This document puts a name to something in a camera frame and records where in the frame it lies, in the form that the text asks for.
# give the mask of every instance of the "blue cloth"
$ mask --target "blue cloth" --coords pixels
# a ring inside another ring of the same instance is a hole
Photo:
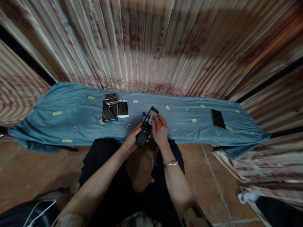
[[[44,144],[87,146],[95,139],[105,137],[123,142],[142,122],[142,112],[147,113],[153,106],[166,119],[168,137],[176,143],[226,146],[224,152],[232,159],[267,141],[271,135],[260,129],[237,102],[148,93],[117,92],[119,99],[128,100],[129,117],[101,125],[102,102],[104,95],[109,93],[115,92],[70,82],[57,83],[37,102],[33,113],[16,126],[8,128],[8,134],[19,139],[22,145],[47,153],[58,150],[51,150]],[[222,112],[225,125],[230,129],[214,127],[211,109]]]

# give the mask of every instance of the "white smartphone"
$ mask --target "white smartphone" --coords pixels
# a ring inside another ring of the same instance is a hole
[[[119,118],[129,117],[127,100],[119,100],[119,102],[118,102],[118,117]]]

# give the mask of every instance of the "leg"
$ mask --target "leg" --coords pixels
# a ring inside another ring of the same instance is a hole
[[[83,185],[118,149],[113,140],[105,138],[95,140],[83,160],[80,184]],[[116,226],[138,209],[135,192],[124,164],[114,176],[103,200],[92,217],[89,226],[102,221],[104,226]]]
[[[181,151],[174,140],[169,141],[170,148],[184,173],[184,162]],[[170,199],[164,176],[164,164],[160,152],[151,176],[155,180],[138,195],[140,208],[151,218],[160,221],[164,226],[180,226],[179,218]]]

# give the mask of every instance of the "floor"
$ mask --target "floor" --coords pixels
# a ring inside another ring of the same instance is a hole
[[[48,155],[25,150],[10,137],[0,138],[0,213],[58,187],[76,190],[82,160],[90,147],[78,153],[62,150]],[[179,144],[185,176],[199,204],[215,227],[264,226],[248,204],[241,204],[237,194],[240,182],[212,154],[208,144]],[[136,150],[127,160],[133,187],[142,191],[152,182],[154,145]]]

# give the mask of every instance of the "white cable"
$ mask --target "white cable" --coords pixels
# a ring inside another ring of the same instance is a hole
[[[42,203],[42,202],[50,202],[50,201],[52,201],[53,203],[52,203],[51,205],[49,205],[49,207],[46,208],[41,214],[39,214],[38,217],[36,217],[36,218],[35,218],[27,227],[32,227],[32,224],[34,223],[34,221],[37,220],[42,214],[44,214],[44,212],[47,211],[52,205],[54,205],[54,204],[56,203],[57,200],[42,200],[42,201],[40,201],[39,203],[37,203],[37,204],[34,206],[34,208],[32,209],[32,211],[30,212],[30,214],[29,214],[28,218],[26,219],[26,221],[25,221],[23,227],[26,226],[26,224],[27,224],[29,218],[31,217],[31,215],[32,215],[32,213],[33,213],[33,211],[35,210],[35,208],[36,208],[40,203]]]

